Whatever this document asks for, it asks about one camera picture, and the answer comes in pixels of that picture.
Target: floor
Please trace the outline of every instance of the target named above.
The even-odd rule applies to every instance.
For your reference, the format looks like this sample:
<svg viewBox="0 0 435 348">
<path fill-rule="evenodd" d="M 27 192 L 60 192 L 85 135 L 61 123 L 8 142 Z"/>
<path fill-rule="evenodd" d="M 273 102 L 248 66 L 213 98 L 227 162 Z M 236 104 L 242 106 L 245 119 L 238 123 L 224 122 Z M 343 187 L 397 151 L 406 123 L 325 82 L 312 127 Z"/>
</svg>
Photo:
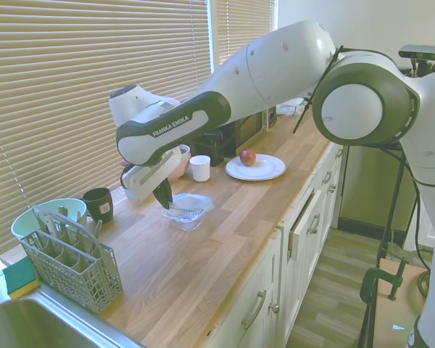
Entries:
<svg viewBox="0 0 435 348">
<path fill-rule="evenodd" d="M 359 293 L 379 241 L 331 229 L 286 348 L 356 348 L 365 304 Z M 420 265 L 415 252 L 394 253 Z M 429 264 L 431 253 L 422 252 Z"/>
</svg>

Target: white plate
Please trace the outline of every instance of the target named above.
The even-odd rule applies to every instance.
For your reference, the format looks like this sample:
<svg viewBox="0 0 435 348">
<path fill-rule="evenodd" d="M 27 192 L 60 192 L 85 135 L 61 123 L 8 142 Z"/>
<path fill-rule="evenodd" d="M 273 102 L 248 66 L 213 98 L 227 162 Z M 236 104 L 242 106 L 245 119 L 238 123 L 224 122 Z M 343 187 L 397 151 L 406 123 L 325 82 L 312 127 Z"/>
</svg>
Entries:
<svg viewBox="0 0 435 348">
<path fill-rule="evenodd" d="M 269 180 L 285 172 L 285 163 L 269 154 L 256 154 L 256 162 L 253 165 L 246 166 L 241 162 L 240 157 L 235 157 L 227 163 L 225 171 L 230 176 L 241 180 Z"/>
</svg>

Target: franka emika robot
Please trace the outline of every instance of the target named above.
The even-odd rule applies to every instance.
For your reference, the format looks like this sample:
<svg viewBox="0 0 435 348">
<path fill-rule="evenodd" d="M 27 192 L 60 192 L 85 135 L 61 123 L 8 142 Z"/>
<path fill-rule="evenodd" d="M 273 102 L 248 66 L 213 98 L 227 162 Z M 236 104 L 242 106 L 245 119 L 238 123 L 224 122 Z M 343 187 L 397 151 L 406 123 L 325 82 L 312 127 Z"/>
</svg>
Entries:
<svg viewBox="0 0 435 348">
<path fill-rule="evenodd" d="M 435 56 L 424 51 L 400 55 Z M 117 147 L 132 163 L 122 176 L 126 195 L 144 199 L 154 192 L 168 208 L 166 177 L 180 162 L 177 144 L 297 96 L 309 97 L 315 124 L 335 143 L 399 141 L 435 230 L 435 73 L 406 77 L 380 52 L 336 48 L 310 21 L 249 43 L 184 103 L 138 85 L 112 92 Z M 428 296 L 407 347 L 435 348 L 435 248 Z"/>
</svg>

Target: window blind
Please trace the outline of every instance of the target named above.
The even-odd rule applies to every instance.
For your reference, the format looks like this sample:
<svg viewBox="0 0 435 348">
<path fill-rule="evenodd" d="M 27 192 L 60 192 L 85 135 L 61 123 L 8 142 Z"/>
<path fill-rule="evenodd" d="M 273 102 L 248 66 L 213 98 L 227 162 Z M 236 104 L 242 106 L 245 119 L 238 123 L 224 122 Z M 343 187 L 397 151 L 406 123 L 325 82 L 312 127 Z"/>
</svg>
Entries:
<svg viewBox="0 0 435 348">
<path fill-rule="evenodd" d="M 111 90 L 183 99 L 209 74 L 205 0 L 0 0 L 0 253 L 30 206 L 116 187 Z"/>
<path fill-rule="evenodd" d="M 219 63 L 275 29 L 275 0 L 216 0 Z"/>
</svg>

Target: yellow sponge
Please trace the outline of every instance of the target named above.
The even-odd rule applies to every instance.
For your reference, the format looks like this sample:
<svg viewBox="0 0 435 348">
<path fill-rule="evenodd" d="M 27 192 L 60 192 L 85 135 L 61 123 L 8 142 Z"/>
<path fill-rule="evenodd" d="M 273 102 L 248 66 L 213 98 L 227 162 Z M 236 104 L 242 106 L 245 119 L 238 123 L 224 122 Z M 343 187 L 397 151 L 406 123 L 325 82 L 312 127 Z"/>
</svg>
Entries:
<svg viewBox="0 0 435 348">
<path fill-rule="evenodd" d="M 29 256 L 8 266 L 3 270 L 3 273 L 11 299 L 19 299 L 41 285 Z"/>
</svg>

